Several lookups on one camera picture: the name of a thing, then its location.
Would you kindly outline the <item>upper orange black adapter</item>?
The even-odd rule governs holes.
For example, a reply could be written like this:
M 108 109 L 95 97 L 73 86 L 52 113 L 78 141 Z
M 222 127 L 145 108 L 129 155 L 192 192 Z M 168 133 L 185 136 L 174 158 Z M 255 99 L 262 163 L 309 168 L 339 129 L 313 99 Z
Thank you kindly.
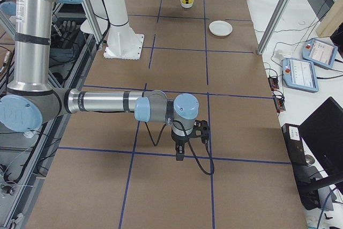
M 278 77 L 276 76 L 269 76 L 268 77 L 268 82 L 271 88 L 271 91 L 278 90 L 279 89 L 279 80 Z

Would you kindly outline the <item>black laptop monitor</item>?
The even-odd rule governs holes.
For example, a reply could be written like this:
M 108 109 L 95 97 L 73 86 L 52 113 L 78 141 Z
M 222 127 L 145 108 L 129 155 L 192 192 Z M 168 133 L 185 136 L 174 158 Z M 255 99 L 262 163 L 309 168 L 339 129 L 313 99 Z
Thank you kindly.
M 327 174 L 342 171 L 342 107 L 332 97 L 308 116 L 299 130 Z

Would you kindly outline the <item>aluminium side frame rack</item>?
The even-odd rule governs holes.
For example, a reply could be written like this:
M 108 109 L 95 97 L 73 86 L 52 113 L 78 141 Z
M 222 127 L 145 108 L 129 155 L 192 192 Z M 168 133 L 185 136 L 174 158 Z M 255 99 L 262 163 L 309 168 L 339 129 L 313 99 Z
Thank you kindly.
M 79 34 L 71 57 L 65 51 L 51 59 L 48 82 L 57 88 L 81 88 L 96 54 L 93 35 Z M 64 134 L 68 115 L 52 119 L 30 133 L 1 125 L 1 228 L 21 228 L 33 208 L 42 183 L 36 181 L 36 165 L 50 162 Z

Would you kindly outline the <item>near blue teach pendant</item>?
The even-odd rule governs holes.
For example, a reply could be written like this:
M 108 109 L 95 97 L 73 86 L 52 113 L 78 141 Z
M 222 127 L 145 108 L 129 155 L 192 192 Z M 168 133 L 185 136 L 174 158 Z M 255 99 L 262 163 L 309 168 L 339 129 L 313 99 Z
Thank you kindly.
M 312 61 L 296 58 L 282 60 L 283 80 L 287 87 L 307 92 L 318 92 L 319 86 Z

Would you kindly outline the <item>aluminium frame post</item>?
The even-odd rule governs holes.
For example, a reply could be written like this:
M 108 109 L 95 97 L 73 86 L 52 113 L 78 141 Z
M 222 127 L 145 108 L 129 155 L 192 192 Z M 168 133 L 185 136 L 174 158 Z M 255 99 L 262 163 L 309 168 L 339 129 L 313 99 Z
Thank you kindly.
M 256 50 L 256 53 L 258 55 L 262 55 L 264 50 L 266 49 L 273 33 L 274 33 L 274 30 L 276 29 L 276 26 L 278 25 L 279 23 L 279 20 L 281 19 L 281 16 L 283 14 L 283 12 L 285 11 L 288 3 L 289 3 L 290 0 L 279 0 L 275 9 L 274 9 L 274 12 L 271 16 L 271 19 L 267 25 L 267 28 L 262 36 L 262 39 L 258 45 L 258 48 Z

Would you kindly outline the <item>lower orange black adapter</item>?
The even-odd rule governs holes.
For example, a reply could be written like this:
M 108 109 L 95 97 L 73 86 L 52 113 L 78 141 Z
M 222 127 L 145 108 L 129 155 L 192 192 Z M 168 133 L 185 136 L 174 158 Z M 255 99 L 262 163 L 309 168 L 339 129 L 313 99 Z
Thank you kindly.
M 284 112 L 285 107 L 285 97 L 283 95 L 274 95 L 273 96 L 274 105 L 277 113 Z

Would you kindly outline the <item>wooden board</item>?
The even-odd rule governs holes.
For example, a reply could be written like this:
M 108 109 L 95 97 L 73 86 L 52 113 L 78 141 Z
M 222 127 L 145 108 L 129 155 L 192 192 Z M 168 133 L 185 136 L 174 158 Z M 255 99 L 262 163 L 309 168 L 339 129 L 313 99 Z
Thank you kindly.
M 336 0 L 329 12 L 316 28 L 319 37 L 331 36 L 334 31 L 342 24 L 342 0 Z

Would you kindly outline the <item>blue teach pendant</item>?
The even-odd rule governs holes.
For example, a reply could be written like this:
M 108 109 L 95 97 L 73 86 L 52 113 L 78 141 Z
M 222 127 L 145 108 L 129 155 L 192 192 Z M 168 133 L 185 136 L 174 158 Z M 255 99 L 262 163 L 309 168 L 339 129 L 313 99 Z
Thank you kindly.
M 322 68 L 331 69 L 337 53 L 337 46 L 319 39 L 311 39 L 302 49 L 302 58 Z
M 318 92 L 319 86 L 312 61 L 296 58 L 282 60 L 283 80 L 287 87 L 307 92 Z

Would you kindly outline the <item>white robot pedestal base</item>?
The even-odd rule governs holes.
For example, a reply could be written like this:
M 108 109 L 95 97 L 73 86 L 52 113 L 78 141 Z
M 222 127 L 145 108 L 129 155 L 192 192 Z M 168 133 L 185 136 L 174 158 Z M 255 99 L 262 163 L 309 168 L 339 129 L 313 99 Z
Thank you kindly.
M 110 23 L 105 58 L 140 59 L 143 34 L 136 34 L 129 24 L 125 0 L 104 0 Z

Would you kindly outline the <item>black computer box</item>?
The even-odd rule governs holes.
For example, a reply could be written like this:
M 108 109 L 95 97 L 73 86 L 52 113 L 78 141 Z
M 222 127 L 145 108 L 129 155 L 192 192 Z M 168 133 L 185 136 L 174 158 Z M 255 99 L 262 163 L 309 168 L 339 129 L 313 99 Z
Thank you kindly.
M 299 131 L 299 126 L 295 124 L 285 123 L 281 127 L 288 156 L 292 165 L 311 166 L 315 163 L 314 157 L 305 154 L 303 147 L 302 136 Z

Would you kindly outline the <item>white round plate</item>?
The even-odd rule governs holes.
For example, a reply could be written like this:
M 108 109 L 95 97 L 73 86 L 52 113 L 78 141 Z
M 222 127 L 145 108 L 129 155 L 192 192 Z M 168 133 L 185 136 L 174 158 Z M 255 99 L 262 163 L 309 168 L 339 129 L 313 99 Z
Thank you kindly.
M 233 31 L 230 23 L 222 20 L 216 20 L 209 24 L 210 32 L 215 36 L 228 36 Z

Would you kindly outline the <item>far blue teach pendant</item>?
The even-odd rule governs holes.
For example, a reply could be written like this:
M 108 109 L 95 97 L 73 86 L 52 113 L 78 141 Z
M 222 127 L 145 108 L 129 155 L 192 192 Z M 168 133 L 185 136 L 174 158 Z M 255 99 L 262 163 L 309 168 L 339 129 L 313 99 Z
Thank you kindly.
M 337 53 L 337 46 L 319 39 L 311 39 L 302 49 L 302 58 L 322 68 L 331 69 Z

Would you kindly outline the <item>orange black adapter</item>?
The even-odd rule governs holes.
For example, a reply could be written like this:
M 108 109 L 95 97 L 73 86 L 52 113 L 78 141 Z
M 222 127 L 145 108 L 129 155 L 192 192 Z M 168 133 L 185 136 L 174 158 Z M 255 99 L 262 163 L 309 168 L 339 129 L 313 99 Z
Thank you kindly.
M 285 107 L 285 97 L 283 95 L 274 95 L 273 96 L 274 105 L 277 113 L 284 112 Z
M 279 89 L 279 80 L 278 77 L 276 76 L 269 76 L 268 77 L 268 82 L 271 88 L 271 91 L 278 90 Z

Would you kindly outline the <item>white small bowl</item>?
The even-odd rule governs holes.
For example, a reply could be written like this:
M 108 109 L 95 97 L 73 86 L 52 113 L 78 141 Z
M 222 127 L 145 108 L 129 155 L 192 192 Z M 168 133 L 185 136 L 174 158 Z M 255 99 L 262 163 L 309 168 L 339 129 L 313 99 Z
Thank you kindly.
M 194 4 L 194 0 L 193 0 L 193 3 L 191 3 L 191 4 L 182 4 L 181 1 L 180 1 L 180 4 L 181 4 L 182 8 L 189 9 L 189 8 L 192 8 L 192 6 Z

